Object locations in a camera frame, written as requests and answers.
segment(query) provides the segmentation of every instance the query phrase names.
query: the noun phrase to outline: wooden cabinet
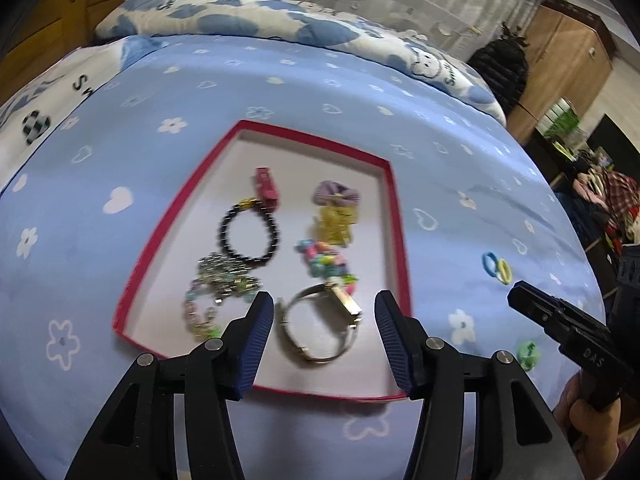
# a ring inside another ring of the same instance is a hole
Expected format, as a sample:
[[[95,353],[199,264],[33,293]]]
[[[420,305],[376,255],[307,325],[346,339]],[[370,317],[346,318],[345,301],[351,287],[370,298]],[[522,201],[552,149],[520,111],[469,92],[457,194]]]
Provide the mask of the wooden cabinet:
[[[527,43],[527,87],[507,118],[507,130],[520,144],[561,97],[584,115],[611,72],[596,31],[557,10],[538,9]]]

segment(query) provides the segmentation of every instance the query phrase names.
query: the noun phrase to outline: blue bedsheet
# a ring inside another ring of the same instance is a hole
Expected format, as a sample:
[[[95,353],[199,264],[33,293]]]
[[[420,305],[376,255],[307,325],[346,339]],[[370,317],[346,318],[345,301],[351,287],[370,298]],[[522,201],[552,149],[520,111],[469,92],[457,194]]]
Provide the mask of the blue bedsheet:
[[[255,38],[166,40],[82,102],[0,196],[0,408],[48,479],[64,477],[138,354],[111,319],[148,236],[242,118],[388,158],[414,316],[464,352],[535,341],[542,358],[530,377],[556,401],[574,366],[508,307],[509,288],[484,272],[481,256],[493,251],[516,280],[599,319],[602,300],[564,211],[494,118],[350,54]],[[123,187],[128,195],[112,194]],[[473,409],[469,402],[466,462]],[[252,392],[229,410],[248,480],[394,480],[420,403]],[[182,441],[178,466],[187,468]]]

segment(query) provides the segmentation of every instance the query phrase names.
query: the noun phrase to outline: pink hair clip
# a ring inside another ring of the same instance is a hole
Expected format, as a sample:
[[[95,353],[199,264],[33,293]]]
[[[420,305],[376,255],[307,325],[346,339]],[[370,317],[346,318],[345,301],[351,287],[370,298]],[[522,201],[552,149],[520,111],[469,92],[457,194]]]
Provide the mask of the pink hair clip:
[[[314,191],[314,203],[318,205],[356,207],[359,201],[360,194],[357,190],[333,180],[323,180]]]

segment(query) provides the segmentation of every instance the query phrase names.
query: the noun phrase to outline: metal screw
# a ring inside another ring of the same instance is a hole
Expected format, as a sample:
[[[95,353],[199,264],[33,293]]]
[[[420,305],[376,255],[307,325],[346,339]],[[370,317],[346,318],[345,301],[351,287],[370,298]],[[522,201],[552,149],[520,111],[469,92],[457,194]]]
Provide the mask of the metal screw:
[[[222,345],[222,339],[214,337],[213,339],[207,339],[206,343],[204,343],[204,348],[207,350],[220,350]]]
[[[513,363],[513,355],[511,355],[506,350],[498,350],[495,354],[495,357],[498,359],[498,361],[506,365]]]
[[[430,337],[427,339],[427,346],[431,350],[442,350],[444,348],[444,341],[439,337]]]
[[[149,366],[154,361],[153,354],[142,354],[136,359],[140,366]]]

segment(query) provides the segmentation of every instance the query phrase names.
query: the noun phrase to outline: clothing pile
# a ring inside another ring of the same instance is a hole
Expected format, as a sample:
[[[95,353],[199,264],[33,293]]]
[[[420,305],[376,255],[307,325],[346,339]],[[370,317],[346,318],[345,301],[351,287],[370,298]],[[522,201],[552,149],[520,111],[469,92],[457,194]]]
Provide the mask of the clothing pile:
[[[577,173],[572,193],[558,199],[583,244],[604,234],[620,255],[623,244],[640,243],[640,189],[630,176],[591,166]]]

